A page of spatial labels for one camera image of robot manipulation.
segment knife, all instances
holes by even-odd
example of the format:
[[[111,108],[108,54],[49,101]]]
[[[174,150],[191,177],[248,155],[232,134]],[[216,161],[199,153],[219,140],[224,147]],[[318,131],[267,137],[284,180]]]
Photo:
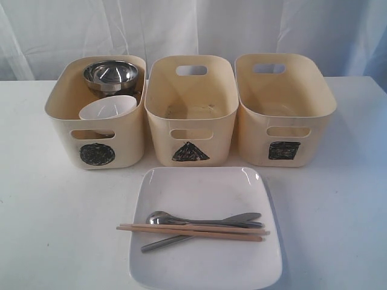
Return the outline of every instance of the knife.
[[[236,216],[228,217],[227,219],[223,219],[224,221],[235,221],[235,222],[248,222],[254,219],[261,217],[260,213],[242,213],[237,214]],[[159,240],[158,242],[149,243],[145,246],[141,247],[141,252],[146,253],[155,249],[159,249],[168,245],[172,245],[173,243],[181,242],[183,240],[188,240],[193,238],[192,236],[174,236],[169,237],[164,240]]]

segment chopstick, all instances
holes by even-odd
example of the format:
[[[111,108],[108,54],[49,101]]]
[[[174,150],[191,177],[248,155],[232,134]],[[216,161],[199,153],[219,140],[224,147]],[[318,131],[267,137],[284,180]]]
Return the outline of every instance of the chopstick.
[[[179,234],[184,236],[211,237],[214,239],[246,240],[251,242],[261,242],[263,240],[261,236],[249,236],[246,234],[226,234],[226,233],[214,233],[214,232],[208,232],[208,231],[171,230],[168,228],[157,228],[157,227],[117,227],[116,229],[123,230],[123,231],[142,231],[146,233]]]
[[[209,231],[216,233],[240,233],[240,234],[268,234],[263,228],[232,228],[232,227],[210,227],[206,225],[149,225],[149,224],[120,224],[120,227],[134,228],[164,228],[170,230],[187,231]]]

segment table surface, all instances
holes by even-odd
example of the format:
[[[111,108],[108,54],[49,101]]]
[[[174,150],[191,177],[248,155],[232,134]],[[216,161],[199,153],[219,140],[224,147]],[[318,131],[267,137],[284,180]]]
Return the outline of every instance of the table surface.
[[[301,168],[255,167],[274,205],[284,270],[268,289],[385,289],[387,95],[369,77],[327,77],[337,111]],[[75,168],[45,115],[54,81],[0,82],[0,288],[142,289],[128,275],[149,142],[125,169]]]

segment beige plastic bin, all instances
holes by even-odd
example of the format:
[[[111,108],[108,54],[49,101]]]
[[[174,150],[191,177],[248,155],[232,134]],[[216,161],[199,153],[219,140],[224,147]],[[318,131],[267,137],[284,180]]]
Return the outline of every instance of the beige plastic bin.
[[[207,73],[178,75],[180,66],[205,66]],[[232,67],[221,57],[170,56],[155,62],[145,108],[159,162],[165,166],[223,163],[238,103]]]
[[[136,91],[142,91],[140,104],[132,112],[105,120],[80,120],[78,113],[98,98],[90,92],[83,79],[83,70],[94,62],[122,60],[139,70]],[[96,56],[69,64],[53,88],[45,111],[72,163],[82,169],[106,169],[131,166],[144,154],[143,111],[145,61],[136,56]],[[94,130],[114,131],[112,138]]]
[[[255,65],[273,65],[256,73]],[[258,166],[303,166],[336,110],[314,62],[298,54],[247,54],[235,62],[241,106],[239,154]]]

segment curtain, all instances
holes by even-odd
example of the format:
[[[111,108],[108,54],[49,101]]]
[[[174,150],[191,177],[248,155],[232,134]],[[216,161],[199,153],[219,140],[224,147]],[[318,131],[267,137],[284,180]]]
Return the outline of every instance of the curtain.
[[[0,0],[0,80],[56,80],[85,56],[298,53],[387,91],[386,0]]]

